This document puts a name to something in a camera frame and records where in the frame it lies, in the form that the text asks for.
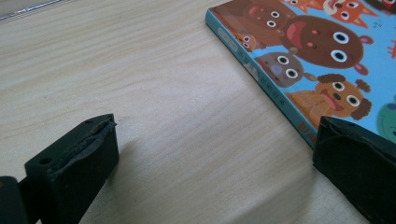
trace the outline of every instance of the brown cartoon dog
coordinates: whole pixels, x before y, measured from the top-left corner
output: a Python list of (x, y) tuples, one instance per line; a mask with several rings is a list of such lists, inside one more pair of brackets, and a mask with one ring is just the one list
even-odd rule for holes
[(314, 16), (296, 16), (281, 31), (282, 45), (298, 49), (305, 61), (331, 68), (354, 67), (362, 75), (368, 69), (361, 64), (363, 44), (373, 44), (367, 35), (357, 36), (346, 27)]
[(249, 31), (257, 41), (255, 49), (281, 45), (278, 32), (296, 15), (279, 0), (234, 0), (213, 7), (212, 12), (231, 33)]
[(355, 86), (342, 75), (329, 74), (318, 77), (318, 81), (313, 91), (286, 92), (315, 128), (321, 116), (359, 120), (370, 113), (372, 103), (361, 94), (361, 90), (369, 92), (370, 86), (363, 80), (358, 79)]

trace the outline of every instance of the orange cartoon character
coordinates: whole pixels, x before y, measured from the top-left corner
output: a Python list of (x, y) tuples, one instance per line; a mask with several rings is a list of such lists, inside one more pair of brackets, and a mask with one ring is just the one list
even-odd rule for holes
[(312, 7), (318, 10), (322, 10), (322, 5), (316, 0), (283, 0), (293, 7), (299, 8), (304, 13), (308, 13), (308, 8)]
[(338, 21), (353, 23), (368, 28), (361, 15), (377, 16), (359, 0), (326, 0), (323, 10)]
[(361, 91), (370, 92), (370, 86), (361, 79), (356, 86), (338, 74), (318, 77), (313, 91), (286, 92), (291, 102), (318, 128), (321, 116), (362, 119), (370, 113), (372, 103)]

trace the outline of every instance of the children's book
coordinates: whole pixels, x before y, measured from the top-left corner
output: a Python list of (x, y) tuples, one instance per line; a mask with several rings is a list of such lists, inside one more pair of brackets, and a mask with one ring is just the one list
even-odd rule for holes
[(233, 0), (205, 21), (314, 147), (321, 116), (396, 143), (396, 0)]

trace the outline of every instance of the wood grain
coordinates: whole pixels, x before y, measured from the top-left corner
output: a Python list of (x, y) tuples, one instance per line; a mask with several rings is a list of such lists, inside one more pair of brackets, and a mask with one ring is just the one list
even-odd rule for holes
[(367, 223), (205, 25), (223, 2), (78, 0), (0, 24), (0, 175), (114, 113), (120, 164), (81, 223)]

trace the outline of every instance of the cartoon nose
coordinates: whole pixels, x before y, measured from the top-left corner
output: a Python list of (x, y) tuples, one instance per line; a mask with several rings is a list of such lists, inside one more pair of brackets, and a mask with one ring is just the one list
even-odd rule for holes
[(335, 98), (336, 100), (341, 100), (341, 96), (338, 95), (337, 93), (333, 94), (332, 96), (334, 96), (334, 98)]
[(283, 69), (282, 69), (282, 67), (279, 66), (279, 65), (272, 65), (272, 66), (271, 66), (271, 71), (272, 71), (275, 75), (279, 76), (280, 73), (283, 71)]
[(396, 104), (388, 104), (389, 110), (396, 110)]

